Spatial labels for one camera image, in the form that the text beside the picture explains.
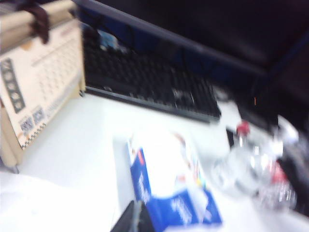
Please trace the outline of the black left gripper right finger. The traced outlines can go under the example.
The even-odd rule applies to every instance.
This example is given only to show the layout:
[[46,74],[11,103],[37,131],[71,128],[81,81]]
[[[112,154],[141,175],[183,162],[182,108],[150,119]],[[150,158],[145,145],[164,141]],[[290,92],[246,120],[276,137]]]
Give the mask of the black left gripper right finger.
[[147,207],[144,204],[140,208],[139,232],[155,232]]

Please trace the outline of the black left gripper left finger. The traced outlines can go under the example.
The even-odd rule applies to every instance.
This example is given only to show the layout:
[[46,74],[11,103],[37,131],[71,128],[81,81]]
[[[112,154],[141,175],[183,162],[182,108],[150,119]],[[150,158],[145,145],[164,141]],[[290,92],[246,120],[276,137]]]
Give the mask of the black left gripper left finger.
[[113,232],[129,232],[133,223],[135,202],[131,201],[113,226]]

